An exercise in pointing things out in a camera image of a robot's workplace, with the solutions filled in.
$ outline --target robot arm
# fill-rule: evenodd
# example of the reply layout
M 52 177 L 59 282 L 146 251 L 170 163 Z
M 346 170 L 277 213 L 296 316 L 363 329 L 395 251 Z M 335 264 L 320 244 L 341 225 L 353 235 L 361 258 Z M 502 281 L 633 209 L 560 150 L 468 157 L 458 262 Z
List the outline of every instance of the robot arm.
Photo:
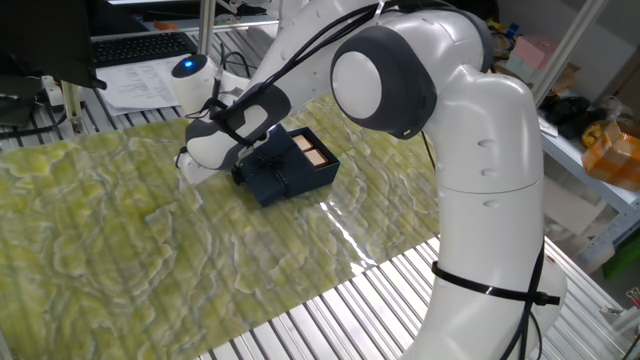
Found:
M 257 141 L 329 90 L 347 117 L 365 128 L 401 139 L 426 131 L 438 154 L 442 243 L 437 268 L 491 286 L 481 293 L 438 278 L 423 327 L 403 359 L 516 359 L 518 351 L 509 349 L 514 333 L 522 330 L 527 341 L 521 353 L 528 355 L 538 339 L 531 322 L 521 329 L 523 307 L 532 308 L 542 334 L 560 307 L 501 298 L 493 289 L 523 294 L 534 285 L 534 290 L 564 296 L 567 286 L 558 265 L 540 255 L 542 146 L 533 97 L 521 82 L 485 73 L 490 39 L 482 22 L 468 13 L 389 11 L 370 19 L 362 12 L 339 21 L 377 4 L 315 0 L 304 7 L 278 36 L 243 96 L 227 104 L 215 121 L 189 125 L 189 154 L 203 167 L 228 169 L 245 147 L 239 142 Z M 338 29 L 362 24 L 359 32 L 314 54 L 310 48 L 299 50 L 315 37 L 319 42 L 338 37 L 335 29 L 317 36 L 336 21 Z M 304 54 L 305 61 L 281 73 Z M 532 280 L 536 269 L 541 269 L 539 283 Z

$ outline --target small black box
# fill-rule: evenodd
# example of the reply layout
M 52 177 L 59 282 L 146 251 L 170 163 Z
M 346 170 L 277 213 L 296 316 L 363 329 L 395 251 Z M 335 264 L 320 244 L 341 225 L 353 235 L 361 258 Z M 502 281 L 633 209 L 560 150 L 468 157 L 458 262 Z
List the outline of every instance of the small black box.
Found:
M 293 136 L 305 138 L 328 160 L 315 169 L 311 161 L 293 141 Z M 340 162 L 309 129 L 287 133 L 280 125 L 269 131 L 269 139 L 240 161 L 232 172 L 237 184 L 243 182 L 261 206 L 266 207 L 281 197 L 292 198 L 331 184 Z

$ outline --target paper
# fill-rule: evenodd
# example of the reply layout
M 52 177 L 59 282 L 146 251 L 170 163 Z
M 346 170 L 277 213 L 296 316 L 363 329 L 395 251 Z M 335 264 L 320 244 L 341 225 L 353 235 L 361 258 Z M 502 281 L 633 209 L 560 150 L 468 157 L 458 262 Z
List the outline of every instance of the paper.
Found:
M 547 133 L 554 138 L 558 137 L 558 128 L 554 125 L 551 125 L 542 116 L 538 116 L 538 124 L 540 126 L 540 130 L 542 130 L 544 133 Z
M 179 106 L 171 70 L 187 56 L 98 69 L 98 78 L 107 82 L 100 92 L 111 115 Z

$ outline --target textured mat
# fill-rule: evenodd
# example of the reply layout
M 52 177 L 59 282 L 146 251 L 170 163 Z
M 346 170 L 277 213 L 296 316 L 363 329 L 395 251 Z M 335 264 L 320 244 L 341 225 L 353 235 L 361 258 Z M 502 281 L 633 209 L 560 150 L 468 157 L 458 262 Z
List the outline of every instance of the textured mat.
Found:
M 261 209 L 173 157 L 185 120 L 0 153 L 0 327 L 21 359 L 192 359 L 438 233 L 419 138 L 325 97 L 283 122 L 341 160 L 331 186 Z

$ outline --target pink box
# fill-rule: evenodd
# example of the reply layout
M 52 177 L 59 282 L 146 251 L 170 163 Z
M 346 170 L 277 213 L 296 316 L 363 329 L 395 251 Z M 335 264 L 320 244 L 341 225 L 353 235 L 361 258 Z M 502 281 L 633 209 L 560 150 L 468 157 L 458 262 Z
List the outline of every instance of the pink box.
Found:
M 520 36 L 513 53 L 536 70 L 547 66 L 558 44 L 544 36 Z

